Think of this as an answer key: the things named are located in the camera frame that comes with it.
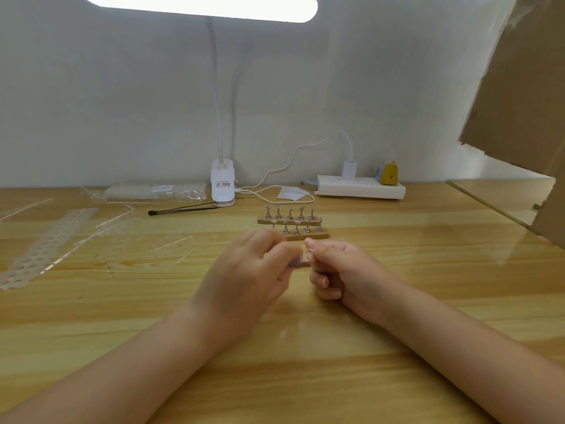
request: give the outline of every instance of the person's right hand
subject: person's right hand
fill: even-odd
[[[340,299],[366,321],[384,325],[384,308],[405,285],[384,265],[353,244],[306,240],[310,282],[322,299]]]

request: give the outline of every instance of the white power strip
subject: white power strip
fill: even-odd
[[[355,180],[344,180],[342,177],[319,175],[316,195],[350,196],[355,198],[404,199],[406,188],[385,186],[374,178],[357,177]]]

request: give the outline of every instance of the cardboard box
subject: cardboard box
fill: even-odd
[[[556,178],[531,229],[565,248],[565,0],[517,0],[460,141]]]

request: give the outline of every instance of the white cable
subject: white cable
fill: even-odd
[[[349,135],[347,135],[347,134],[346,134],[345,132],[343,132],[343,131],[338,131],[337,133],[338,133],[338,134],[343,134],[343,135],[345,135],[345,137],[348,139],[348,141],[349,141],[349,148],[350,148],[350,150],[351,150],[350,155],[349,155],[349,159],[350,159],[350,161],[354,161],[354,160],[355,160],[355,157],[354,157],[354,155],[353,155],[353,142],[352,142],[351,139],[349,138]],[[319,145],[323,144],[324,142],[326,142],[327,140],[329,140],[330,138],[332,138],[333,136],[334,136],[334,135],[330,135],[329,137],[324,138],[321,142],[316,143],[316,144],[304,144],[304,145],[302,145],[302,146],[298,146],[298,147],[296,148],[296,150],[294,150],[294,154],[292,155],[292,159],[290,160],[290,162],[288,163],[288,165],[287,165],[286,167],[284,167],[284,168],[279,168],[278,170],[269,171],[269,172],[267,172],[267,173],[265,174],[265,177],[263,177],[263,179],[262,179],[258,184],[256,184],[255,186],[245,186],[245,187],[242,187],[241,189],[252,189],[252,188],[259,187],[260,185],[263,184],[263,182],[265,181],[265,179],[268,177],[269,174],[272,174],[273,172],[283,171],[283,170],[286,170],[288,167],[290,167],[290,165],[291,165],[291,164],[293,163],[293,161],[294,161],[294,158],[296,157],[296,153],[298,152],[298,150],[304,149],[304,148],[309,148],[309,147],[316,147],[316,146],[319,146]]]
[[[265,202],[274,204],[274,205],[285,205],[285,204],[301,204],[301,203],[312,203],[314,202],[316,199],[314,198],[314,196],[312,196],[310,193],[307,193],[305,196],[309,196],[310,198],[312,198],[311,201],[281,201],[281,202],[273,202],[273,201],[269,201],[266,198],[263,198],[259,193],[266,191],[267,189],[271,189],[271,188],[282,188],[282,186],[280,185],[275,185],[275,186],[267,186],[266,188],[261,189],[260,191],[257,192],[253,192],[253,191],[248,191],[248,190],[244,190],[243,188],[241,189],[236,189],[236,193],[240,193],[242,195],[256,195],[258,198],[263,199]]]
[[[208,36],[210,38],[210,51],[212,56],[212,93],[214,95],[214,109],[216,110],[216,123],[217,123],[217,151],[220,163],[224,163],[224,136],[222,132],[222,120],[220,118],[220,107],[217,97],[217,46],[216,34],[214,33],[214,25],[212,18],[206,18],[206,26],[208,27]]]

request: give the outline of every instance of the white wall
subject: white wall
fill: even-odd
[[[240,185],[337,129],[361,175],[530,173],[457,143],[513,0],[319,0],[307,24],[215,19],[225,152]],[[0,186],[208,178],[215,123],[204,19],[86,0],[0,0]],[[336,174],[339,138],[268,183]]]

